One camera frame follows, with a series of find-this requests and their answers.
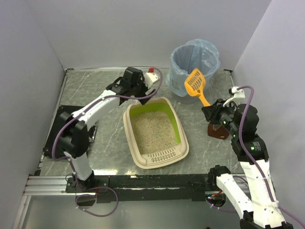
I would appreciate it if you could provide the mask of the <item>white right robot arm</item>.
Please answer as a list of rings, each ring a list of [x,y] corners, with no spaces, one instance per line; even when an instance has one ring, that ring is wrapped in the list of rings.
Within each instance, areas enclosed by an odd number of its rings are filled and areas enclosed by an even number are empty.
[[[213,105],[202,107],[210,126],[219,125],[231,136],[231,146],[244,171],[250,196],[235,182],[226,166],[215,166],[209,171],[212,188],[224,192],[234,206],[242,229],[291,229],[276,200],[270,176],[267,147],[256,133],[259,117],[257,109],[218,99]]]

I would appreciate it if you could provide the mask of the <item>brown wooden metronome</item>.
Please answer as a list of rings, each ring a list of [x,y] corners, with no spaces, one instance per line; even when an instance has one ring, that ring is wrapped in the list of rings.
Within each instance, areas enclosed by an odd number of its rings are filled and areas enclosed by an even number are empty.
[[[207,134],[210,137],[226,140],[229,137],[229,132],[221,125],[213,125],[209,123]]]

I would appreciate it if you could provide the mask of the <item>beige green litter box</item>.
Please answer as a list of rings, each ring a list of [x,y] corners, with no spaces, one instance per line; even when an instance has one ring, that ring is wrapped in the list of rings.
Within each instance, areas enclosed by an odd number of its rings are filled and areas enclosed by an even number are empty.
[[[165,112],[169,116],[177,145],[163,151],[141,155],[135,141],[131,117],[155,111]],[[145,105],[141,105],[140,102],[129,105],[123,114],[123,123],[132,158],[140,168],[154,169],[164,167],[184,159],[189,152],[189,144],[183,126],[170,101],[165,97],[153,98]]]

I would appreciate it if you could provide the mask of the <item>orange plastic litter scoop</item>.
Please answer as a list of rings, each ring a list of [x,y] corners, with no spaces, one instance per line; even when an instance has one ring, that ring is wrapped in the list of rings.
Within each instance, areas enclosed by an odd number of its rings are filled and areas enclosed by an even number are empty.
[[[198,97],[204,107],[211,105],[203,93],[205,85],[206,80],[204,75],[198,68],[195,68],[184,82],[184,86],[188,95],[191,97]]]

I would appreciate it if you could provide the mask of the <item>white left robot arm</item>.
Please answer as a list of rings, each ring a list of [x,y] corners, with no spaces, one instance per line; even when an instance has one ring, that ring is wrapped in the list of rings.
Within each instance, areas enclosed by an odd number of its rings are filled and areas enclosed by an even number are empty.
[[[89,165],[87,150],[89,148],[89,130],[96,122],[114,108],[127,100],[138,100],[146,104],[159,88],[153,89],[155,83],[162,84],[163,74],[157,68],[142,70],[127,67],[122,77],[109,84],[100,96],[72,114],[60,115],[60,129],[53,142],[51,157],[54,161],[67,160],[72,168],[77,185],[82,190],[95,186],[94,171]]]

